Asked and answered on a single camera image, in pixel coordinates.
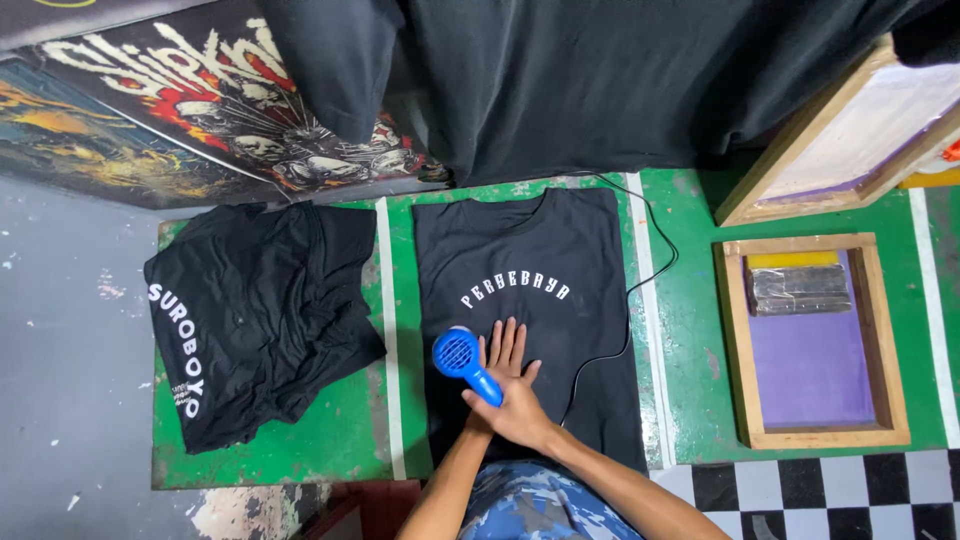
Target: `gray floor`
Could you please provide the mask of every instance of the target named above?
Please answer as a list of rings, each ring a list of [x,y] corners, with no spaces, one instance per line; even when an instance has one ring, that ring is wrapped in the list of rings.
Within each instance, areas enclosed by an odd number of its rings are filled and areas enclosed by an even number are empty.
[[[299,488],[150,490],[141,268],[159,222],[195,213],[0,179],[0,539],[289,535],[275,496]]]

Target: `checkered floor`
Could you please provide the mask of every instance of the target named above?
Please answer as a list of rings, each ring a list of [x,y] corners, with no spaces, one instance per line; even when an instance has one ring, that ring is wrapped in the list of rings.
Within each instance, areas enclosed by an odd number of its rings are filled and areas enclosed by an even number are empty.
[[[679,465],[651,479],[734,540],[960,538],[960,451]]]

